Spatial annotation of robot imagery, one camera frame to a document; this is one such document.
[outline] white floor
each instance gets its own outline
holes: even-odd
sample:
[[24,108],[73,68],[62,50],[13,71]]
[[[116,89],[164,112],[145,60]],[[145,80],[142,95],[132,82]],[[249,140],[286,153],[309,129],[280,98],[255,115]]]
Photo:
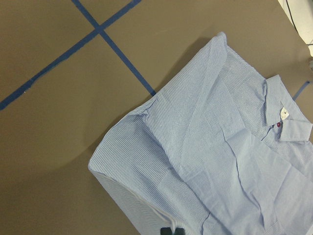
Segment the white floor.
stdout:
[[[286,0],[278,0],[290,22]],[[306,44],[313,44],[313,0],[288,0],[294,24]],[[308,46],[313,56],[313,46]]]

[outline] blue tape line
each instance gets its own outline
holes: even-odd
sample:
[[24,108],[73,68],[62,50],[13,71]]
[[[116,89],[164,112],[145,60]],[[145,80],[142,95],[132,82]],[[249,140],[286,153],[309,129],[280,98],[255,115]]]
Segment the blue tape line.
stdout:
[[[105,22],[103,22],[99,26],[99,28],[101,30],[106,29],[107,27],[109,27],[111,24],[113,24],[115,21],[117,21],[123,15],[125,15],[129,10],[131,10],[133,7],[135,7],[140,2],[141,2],[141,0],[131,1],[126,6],[124,6],[122,9],[120,9],[118,12],[116,12],[113,16],[111,16],[109,19],[107,19]],[[69,50],[67,50],[65,53],[63,53],[61,56],[59,56],[57,59],[55,59],[52,63],[50,63],[48,66],[46,66],[43,70],[41,70],[39,73],[37,73],[31,79],[29,79],[23,85],[21,85],[12,94],[10,94],[7,98],[5,98],[3,101],[0,102],[0,110],[3,110],[4,108],[6,108],[11,102],[16,100],[26,90],[28,90],[35,83],[35,81],[38,80],[42,75],[44,75],[48,71],[52,70],[55,66],[57,66],[62,61],[68,59],[72,54],[74,54],[81,47],[83,47],[86,43],[88,43],[95,36],[97,36],[97,34],[98,34],[98,30],[96,30],[96,29],[93,30],[86,37],[84,37],[82,40],[80,40],[78,43],[76,43],[74,46],[72,46]]]
[[150,86],[150,84],[144,79],[140,72],[135,68],[135,66],[130,62],[126,55],[118,48],[118,46],[113,42],[109,35],[103,31],[97,21],[92,17],[92,15],[87,11],[87,9],[79,2],[79,0],[72,0],[75,6],[81,11],[81,13],[86,17],[86,19],[92,24],[92,26],[97,30],[101,37],[109,44],[113,51],[118,55],[118,57],[124,62],[124,64],[129,68],[129,70],[137,77],[141,84],[147,89],[147,91],[154,96],[156,92]]
[[62,55],[60,55],[57,59],[55,59],[52,63],[46,66],[43,70],[21,85],[17,90],[15,90],[12,94],[10,94],[7,98],[0,102],[0,110],[3,110],[6,106],[8,106],[11,102],[16,100],[19,96],[21,96],[26,90],[28,90],[42,75],[53,69],[62,61],[68,59],[72,54],[82,48],[86,43],[91,41],[95,36],[97,36],[97,30],[92,31]]
[[301,94],[301,92],[303,92],[303,90],[310,84],[310,81],[305,82],[302,87],[297,91],[297,93],[294,95],[294,97],[292,98],[293,100],[296,100],[298,98],[298,96]]

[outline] white tag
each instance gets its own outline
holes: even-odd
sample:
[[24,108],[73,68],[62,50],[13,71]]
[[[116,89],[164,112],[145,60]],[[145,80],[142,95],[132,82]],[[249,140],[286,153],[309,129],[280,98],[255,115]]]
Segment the white tag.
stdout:
[[285,120],[289,116],[288,111],[285,109],[285,107],[282,108],[282,111],[280,111],[280,118],[282,120]]

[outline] collar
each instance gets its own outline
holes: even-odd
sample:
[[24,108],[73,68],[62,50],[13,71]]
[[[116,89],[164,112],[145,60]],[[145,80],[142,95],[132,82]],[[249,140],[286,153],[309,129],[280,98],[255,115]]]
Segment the collar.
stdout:
[[[294,102],[279,75],[266,80],[266,122],[268,126],[282,122],[279,141],[308,141],[312,123],[302,114]],[[285,108],[289,116],[281,120],[280,111]]]

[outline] striped fabric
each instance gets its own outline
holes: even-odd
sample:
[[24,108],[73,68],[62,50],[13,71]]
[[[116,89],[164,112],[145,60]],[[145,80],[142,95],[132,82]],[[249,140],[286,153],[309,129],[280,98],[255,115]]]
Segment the striped fabric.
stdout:
[[219,33],[105,135],[89,169],[141,234],[309,235],[311,128],[280,77]]

